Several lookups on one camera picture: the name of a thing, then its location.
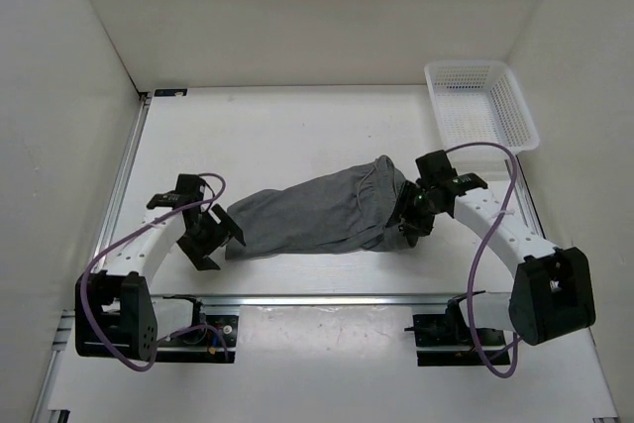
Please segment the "grey drawstring shorts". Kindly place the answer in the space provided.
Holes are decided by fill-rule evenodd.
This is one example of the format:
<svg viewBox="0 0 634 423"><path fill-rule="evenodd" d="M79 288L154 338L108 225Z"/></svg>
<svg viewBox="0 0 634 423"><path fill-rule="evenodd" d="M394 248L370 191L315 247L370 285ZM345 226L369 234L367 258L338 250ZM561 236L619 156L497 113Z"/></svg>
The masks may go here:
<svg viewBox="0 0 634 423"><path fill-rule="evenodd" d="M225 260L408 249L402 232L386 226L404 183L393 161L380 156L283 190L261 190L228 208L246 244L228 243Z"/></svg>

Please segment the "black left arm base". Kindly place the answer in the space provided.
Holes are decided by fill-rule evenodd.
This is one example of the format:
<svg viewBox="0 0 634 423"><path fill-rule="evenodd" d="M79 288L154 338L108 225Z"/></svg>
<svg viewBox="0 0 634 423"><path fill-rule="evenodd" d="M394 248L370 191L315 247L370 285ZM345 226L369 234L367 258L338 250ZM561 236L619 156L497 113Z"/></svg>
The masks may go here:
<svg viewBox="0 0 634 423"><path fill-rule="evenodd" d="M191 295L153 300L158 323L157 363L233 364L239 314Z"/></svg>

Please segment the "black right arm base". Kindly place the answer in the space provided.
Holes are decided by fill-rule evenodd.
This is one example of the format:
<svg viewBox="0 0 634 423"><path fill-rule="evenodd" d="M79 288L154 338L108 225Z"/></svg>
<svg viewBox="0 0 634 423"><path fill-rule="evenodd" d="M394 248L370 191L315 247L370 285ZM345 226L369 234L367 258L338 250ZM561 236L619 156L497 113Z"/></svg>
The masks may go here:
<svg viewBox="0 0 634 423"><path fill-rule="evenodd" d="M412 316L412 324L404 331L414 336L418 367L483 366L460 308L465 300L464 294L459 295L448 301L443 313ZM503 331L479 328L476 334L486 357L494 365L510 365L510 345Z"/></svg>

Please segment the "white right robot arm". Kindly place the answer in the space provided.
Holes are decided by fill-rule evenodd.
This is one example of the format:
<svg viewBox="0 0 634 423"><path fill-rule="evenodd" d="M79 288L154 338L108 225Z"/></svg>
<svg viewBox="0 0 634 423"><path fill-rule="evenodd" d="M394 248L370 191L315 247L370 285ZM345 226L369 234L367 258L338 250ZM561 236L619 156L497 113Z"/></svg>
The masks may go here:
<svg viewBox="0 0 634 423"><path fill-rule="evenodd" d="M451 340L465 344L486 328L514 333L537 346L595 323L586 255L533 234L473 174L429 189L405 182L387 225L398 227L408 243L415 244L430 234L440 214L480 237L513 279L508 293L474 291L452 298L445 319Z"/></svg>

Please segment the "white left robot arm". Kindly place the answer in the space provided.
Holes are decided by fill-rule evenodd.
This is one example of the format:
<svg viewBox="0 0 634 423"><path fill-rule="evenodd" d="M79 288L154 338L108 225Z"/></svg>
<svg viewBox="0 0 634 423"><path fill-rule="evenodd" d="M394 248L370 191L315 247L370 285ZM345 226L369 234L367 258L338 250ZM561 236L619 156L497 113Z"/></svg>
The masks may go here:
<svg viewBox="0 0 634 423"><path fill-rule="evenodd" d="M154 298L159 268L180 249L198 270L217 264L211 254L244 234L227 212L199 192L155 195L141 227L104 250L75 285L74 347L82 357L114 358L137 372L148 370L170 341L196 344L209 337L228 349L221 328L208 323L199 299L174 294Z"/></svg>

